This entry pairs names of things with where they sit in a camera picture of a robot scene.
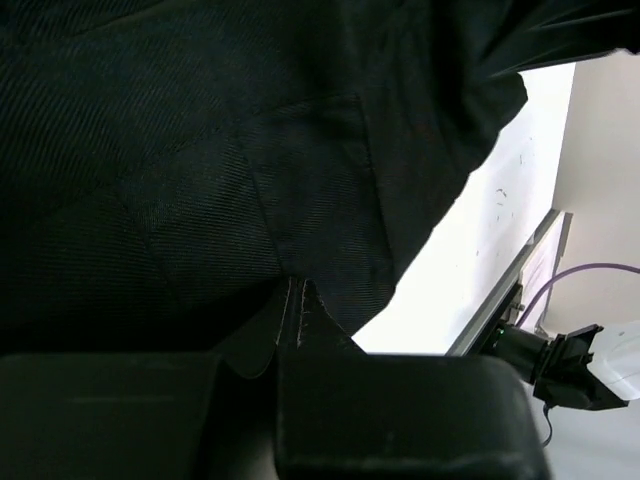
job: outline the whiteboard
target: whiteboard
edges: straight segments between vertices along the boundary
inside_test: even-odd
[[[445,354],[551,209],[575,64],[523,74],[529,102],[397,286],[353,337],[369,353]]]

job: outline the cable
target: cable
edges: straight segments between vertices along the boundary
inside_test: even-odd
[[[547,448],[551,443],[551,439],[553,438],[553,425],[551,425],[551,420],[549,420],[549,410],[551,410],[551,408],[552,407],[550,407],[549,404],[547,403],[545,403],[544,407],[542,408],[542,413],[544,414],[544,418],[547,421],[547,424],[549,425],[549,435],[547,435],[546,440],[542,442],[542,448]]]
[[[527,309],[524,311],[520,319],[516,322],[516,327],[521,327],[524,322],[527,321],[527,318],[533,312],[536,304],[540,301],[540,299],[544,296],[545,293],[559,280],[562,280],[569,275],[573,275],[574,273],[584,272],[586,270],[595,270],[595,269],[608,269],[608,270],[621,270],[624,272],[635,273],[636,275],[640,275],[640,268],[632,267],[631,265],[624,265],[622,263],[587,263],[585,265],[578,265],[577,267],[569,268],[562,273],[557,274],[552,277],[547,283],[545,283],[542,288],[535,294],[531,302],[527,306]]]

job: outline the black fabric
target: black fabric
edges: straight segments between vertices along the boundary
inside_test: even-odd
[[[3,2],[0,337],[289,275],[356,332],[526,101],[475,74],[510,3]]]

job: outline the white wall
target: white wall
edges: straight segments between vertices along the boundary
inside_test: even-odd
[[[640,265],[640,58],[577,66],[554,206],[575,214],[563,267]],[[579,274],[554,289],[545,326],[640,320],[639,295],[634,275]]]
[[[617,54],[576,68],[554,206],[575,214],[561,269],[640,265],[639,58]],[[640,320],[638,298],[640,277],[578,274],[554,289],[544,325],[568,332]],[[640,400],[620,411],[556,409],[551,420],[547,451],[559,480],[640,478]]]

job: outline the white object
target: white object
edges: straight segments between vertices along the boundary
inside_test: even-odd
[[[622,400],[640,398],[640,322],[612,325],[599,332],[589,353],[589,371]]]
[[[523,74],[529,102],[354,341],[369,353],[447,353],[551,209],[574,64]]]
[[[520,272],[522,299],[520,303],[523,305],[530,305],[544,284],[555,274],[565,215],[565,213],[558,215],[553,225],[545,233],[544,237],[540,239],[531,256],[522,267],[522,271]],[[550,292],[545,293],[544,296],[538,300],[538,303],[533,307],[533,311],[529,314],[525,323],[520,325],[522,330],[535,333],[536,327],[542,320],[547,308],[549,294]]]

